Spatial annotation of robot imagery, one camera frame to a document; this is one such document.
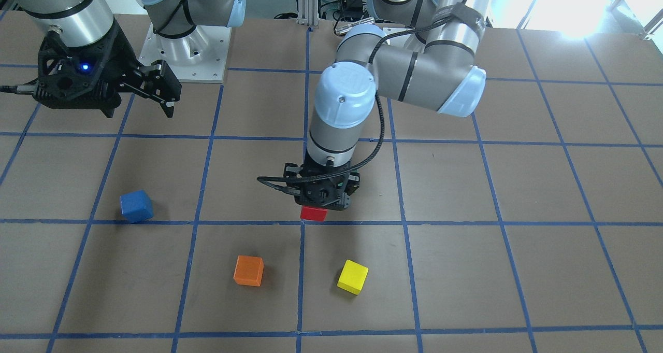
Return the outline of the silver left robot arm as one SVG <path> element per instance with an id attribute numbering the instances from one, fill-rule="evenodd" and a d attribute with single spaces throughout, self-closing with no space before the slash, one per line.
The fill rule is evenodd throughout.
<path id="1" fill-rule="evenodd" d="M 360 185 L 358 170 L 379 152 L 385 132 L 381 98 L 467 117 L 487 74 L 474 62 L 492 0 L 367 0 L 377 19 L 401 24 L 351 27 L 319 78 L 305 159 L 281 177 L 258 180 L 300 206 L 344 210 Z"/>

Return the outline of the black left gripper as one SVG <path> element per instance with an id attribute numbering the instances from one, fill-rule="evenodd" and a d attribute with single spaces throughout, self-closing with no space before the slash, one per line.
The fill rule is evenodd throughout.
<path id="1" fill-rule="evenodd" d="M 341 211 L 350 207 L 351 195 L 360 187 L 361 178 L 357 171 L 317 181 L 301 182 L 292 181 L 292 179 L 318 177 L 322 174 L 341 171 L 349 166 L 350 162 L 339 167 L 322 166 L 307 154 L 301 165 L 286 163 L 283 176 L 291 180 L 287 181 L 286 185 L 295 190 L 294 201 L 296 204 Z"/>

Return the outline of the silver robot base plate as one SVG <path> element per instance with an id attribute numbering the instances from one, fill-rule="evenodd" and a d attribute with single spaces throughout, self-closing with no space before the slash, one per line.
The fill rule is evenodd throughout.
<path id="1" fill-rule="evenodd" d="M 138 54 L 142 64 L 165 60 L 182 83 L 223 83 L 234 29 L 199 25 L 190 35 L 179 39 L 159 36 L 152 30 L 151 24 Z"/>

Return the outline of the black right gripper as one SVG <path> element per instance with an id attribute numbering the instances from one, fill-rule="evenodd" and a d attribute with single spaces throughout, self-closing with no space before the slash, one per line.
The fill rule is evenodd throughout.
<path id="1" fill-rule="evenodd" d="M 38 79 L 33 98 L 50 109 L 101 110 L 112 118 L 121 105 L 121 92 L 137 88 L 137 95 L 159 104 L 168 118 L 175 114 L 182 85 L 166 60 L 142 66 L 114 20 L 98 41 L 68 47 L 60 34 L 47 32 L 38 53 Z"/>

